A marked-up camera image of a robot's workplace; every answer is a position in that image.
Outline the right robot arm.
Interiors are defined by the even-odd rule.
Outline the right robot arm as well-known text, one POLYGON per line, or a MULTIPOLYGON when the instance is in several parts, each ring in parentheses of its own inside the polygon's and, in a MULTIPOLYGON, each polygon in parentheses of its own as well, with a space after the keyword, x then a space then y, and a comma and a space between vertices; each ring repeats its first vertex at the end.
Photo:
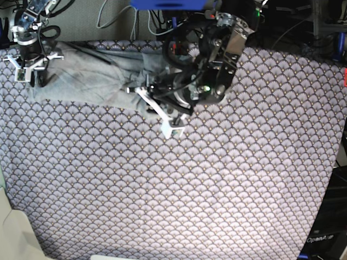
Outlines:
POLYGON ((60 10, 56 10, 60 1, 24 1, 24 6, 14 12, 9 23, 14 43, 18 45, 18 55, 8 55, 15 68, 15 82, 28 83, 34 87, 43 84, 43 76, 52 60, 62 60, 62 51, 56 47, 56 39, 61 34, 57 25, 49 25, 48 20, 54 18, 75 2, 69 1, 60 10))

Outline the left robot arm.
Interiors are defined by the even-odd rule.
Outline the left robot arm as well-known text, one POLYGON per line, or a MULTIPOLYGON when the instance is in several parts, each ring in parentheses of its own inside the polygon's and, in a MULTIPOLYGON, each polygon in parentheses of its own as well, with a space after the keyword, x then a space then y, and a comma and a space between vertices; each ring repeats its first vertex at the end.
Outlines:
POLYGON ((263 1, 222 1, 216 11, 189 14, 162 45, 164 60, 178 71, 156 76, 147 87, 149 97, 188 115, 197 105, 221 102, 248 37, 257 31, 263 5, 263 1), (198 54, 184 60, 178 47, 197 29, 201 30, 198 54))

